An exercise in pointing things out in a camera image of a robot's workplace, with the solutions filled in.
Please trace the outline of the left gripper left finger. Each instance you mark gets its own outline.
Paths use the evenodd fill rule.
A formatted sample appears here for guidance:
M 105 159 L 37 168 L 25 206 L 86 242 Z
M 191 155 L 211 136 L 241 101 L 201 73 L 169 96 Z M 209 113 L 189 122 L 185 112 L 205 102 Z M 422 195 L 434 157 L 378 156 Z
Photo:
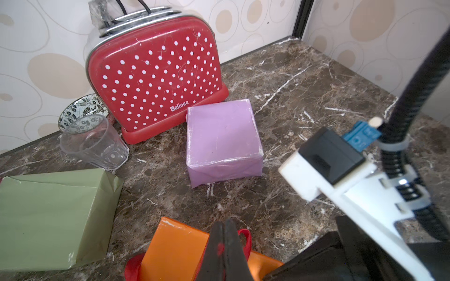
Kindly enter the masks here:
M 225 280 L 225 224 L 213 224 L 201 261 L 196 273 L 196 281 Z

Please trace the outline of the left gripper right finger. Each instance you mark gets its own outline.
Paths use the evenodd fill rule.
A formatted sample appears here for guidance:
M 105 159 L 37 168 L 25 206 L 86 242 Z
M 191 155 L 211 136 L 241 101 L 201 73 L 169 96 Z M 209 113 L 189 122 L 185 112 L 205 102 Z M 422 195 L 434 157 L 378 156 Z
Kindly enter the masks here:
M 253 281 L 233 220 L 225 221 L 225 281 Z

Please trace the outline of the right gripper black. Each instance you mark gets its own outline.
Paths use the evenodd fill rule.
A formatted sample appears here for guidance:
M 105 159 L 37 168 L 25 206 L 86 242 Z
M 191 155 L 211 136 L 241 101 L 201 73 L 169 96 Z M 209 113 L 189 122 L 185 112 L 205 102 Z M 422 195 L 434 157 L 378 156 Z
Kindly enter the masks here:
M 447 281 L 450 231 L 427 220 L 438 242 L 407 244 L 393 227 L 371 216 L 340 216 L 299 255 L 266 274 L 265 281 Z

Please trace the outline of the orange gift box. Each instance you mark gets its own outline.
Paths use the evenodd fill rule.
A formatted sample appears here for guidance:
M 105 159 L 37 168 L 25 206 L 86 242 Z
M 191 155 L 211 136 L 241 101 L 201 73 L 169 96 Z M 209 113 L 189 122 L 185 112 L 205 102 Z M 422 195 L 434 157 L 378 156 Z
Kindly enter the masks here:
M 238 230 L 252 277 L 261 281 L 282 262 L 251 249 L 252 239 L 248 229 Z M 138 281 L 192 281 L 197 271 L 209 234 L 186 224 L 162 217 L 153 239 L 142 256 L 137 272 Z

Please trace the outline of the purple gift box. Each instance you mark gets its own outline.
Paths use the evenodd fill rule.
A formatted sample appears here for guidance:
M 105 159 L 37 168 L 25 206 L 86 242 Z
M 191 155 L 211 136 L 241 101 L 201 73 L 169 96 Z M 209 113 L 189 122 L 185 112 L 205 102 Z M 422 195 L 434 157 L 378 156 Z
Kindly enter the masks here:
M 191 186 L 261 176 L 264 152 L 248 99 L 187 112 L 186 165 Z

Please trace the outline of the green gift box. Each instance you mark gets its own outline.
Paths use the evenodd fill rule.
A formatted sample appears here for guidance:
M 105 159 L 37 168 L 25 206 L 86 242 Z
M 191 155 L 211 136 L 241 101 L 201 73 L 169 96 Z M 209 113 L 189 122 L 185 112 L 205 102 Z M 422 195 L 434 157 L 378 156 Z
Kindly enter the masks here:
M 123 180 L 103 169 L 1 180 L 1 269 L 65 270 L 103 259 Z

